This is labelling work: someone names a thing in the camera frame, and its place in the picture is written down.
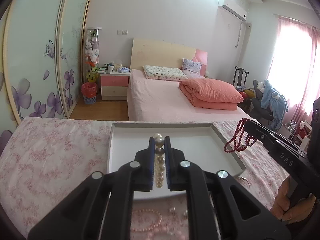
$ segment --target wooden floor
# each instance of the wooden floor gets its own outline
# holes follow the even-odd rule
[[[97,102],[86,105],[81,96],[70,119],[129,121],[127,101],[102,101],[97,95]]]

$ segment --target white tray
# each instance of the white tray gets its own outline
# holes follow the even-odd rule
[[[183,151],[186,160],[197,164],[204,171],[216,173],[225,170],[232,176],[239,176],[245,170],[237,152],[224,152],[227,141],[213,124],[113,123],[107,172],[117,171],[122,165],[134,160],[136,152],[148,148],[149,137],[156,132],[161,133],[163,137],[170,136],[171,147]],[[183,193],[185,192],[171,192],[164,175],[162,188],[157,188],[154,183],[151,192],[134,192],[134,199],[151,199]]]

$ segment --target frosted glass panel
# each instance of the frosted glass panel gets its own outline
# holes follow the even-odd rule
[[[53,44],[60,1],[14,0],[9,12],[7,68],[21,119],[64,117],[54,63],[60,51]]]
[[[5,19],[7,18],[7,12],[2,16],[0,20],[0,58],[2,58],[2,44]],[[4,83],[3,65],[0,60],[0,155],[7,144],[12,133],[16,129],[17,123],[13,116],[9,101],[7,99],[7,90]]]
[[[81,87],[80,49],[81,31],[87,0],[66,0],[60,26],[60,72],[62,80],[63,107],[67,116],[78,99]]]

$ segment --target pink drawer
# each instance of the pink drawer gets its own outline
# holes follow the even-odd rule
[[[101,86],[103,87],[127,87],[128,76],[101,76]]]

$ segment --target headboard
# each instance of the headboard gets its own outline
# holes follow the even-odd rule
[[[134,38],[130,68],[142,70],[143,66],[151,65],[181,69],[182,58],[202,62],[200,75],[204,76],[208,61],[207,52],[164,41]]]

